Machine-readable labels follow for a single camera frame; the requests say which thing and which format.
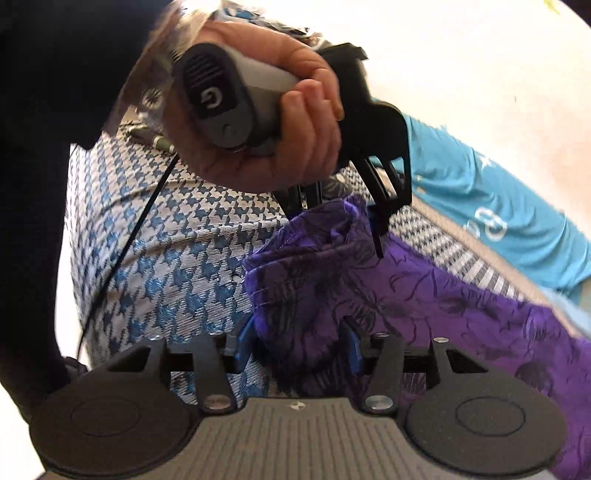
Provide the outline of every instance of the black sleeve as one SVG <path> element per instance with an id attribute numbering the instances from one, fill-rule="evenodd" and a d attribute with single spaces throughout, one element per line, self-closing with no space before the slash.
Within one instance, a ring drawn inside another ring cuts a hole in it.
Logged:
<path id="1" fill-rule="evenodd" d="M 91 148 L 168 0 L 0 0 L 0 382 L 68 382 L 54 333 L 69 144 Z"/>

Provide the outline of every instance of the purple floral fabric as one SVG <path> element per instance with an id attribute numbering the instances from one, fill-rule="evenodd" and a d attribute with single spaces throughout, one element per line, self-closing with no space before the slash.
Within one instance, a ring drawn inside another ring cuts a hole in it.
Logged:
<path id="1" fill-rule="evenodd" d="M 365 203 L 350 197 L 305 211 L 246 259 L 245 287 L 278 386 L 305 396 L 360 393 L 338 355 L 346 315 L 415 346 L 445 336 L 553 398 L 569 427 L 553 472 L 591 478 L 591 343 L 571 338 L 550 309 L 470 286 L 392 233 L 384 247 L 379 260 Z M 407 375 L 403 388 L 412 399 L 424 377 Z"/>

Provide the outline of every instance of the blue and white patterned cushion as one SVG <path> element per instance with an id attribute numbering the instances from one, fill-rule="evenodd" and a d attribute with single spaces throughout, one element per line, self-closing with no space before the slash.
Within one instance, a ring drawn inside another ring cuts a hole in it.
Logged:
<path id="1" fill-rule="evenodd" d="M 93 150 L 74 151 L 67 225 L 81 321 L 170 160 L 122 136 L 104 135 Z M 354 169 L 346 168 L 343 175 L 354 191 L 367 195 Z M 182 343 L 202 332 L 231 329 L 251 312 L 242 287 L 242 260 L 286 221 L 270 194 L 218 187 L 189 174 L 179 162 L 97 312 L 87 338 L 91 363 L 156 333 Z M 519 296 L 491 267 L 412 208 L 393 217 L 391 229 L 465 281 Z M 239 401 L 245 395 L 281 394 L 252 359 L 230 381 Z M 184 401 L 194 401 L 191 374 L 174 374 L 173 389 Z"/>

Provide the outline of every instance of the light blue cloth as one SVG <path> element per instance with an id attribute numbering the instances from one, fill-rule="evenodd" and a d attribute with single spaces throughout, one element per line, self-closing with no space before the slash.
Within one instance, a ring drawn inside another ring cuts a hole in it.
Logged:
<path id="1" fill-rule="evenodd" d="M 540 290 L 554 307 L 558 307 L 564 312 L 582 335 L 591 339 L 591 314 L 554 290 L 544 287 L 540 287 Z"/>
<path id="2" fill-rule="evenodd" d="M 580 284 L 591 276 L 591 250 L 573 222 L 485 155 L 405 117 L 413 193 L 531 281 L 578 304 Z M 401 160 L 394 164 L 402 170 Z"/>

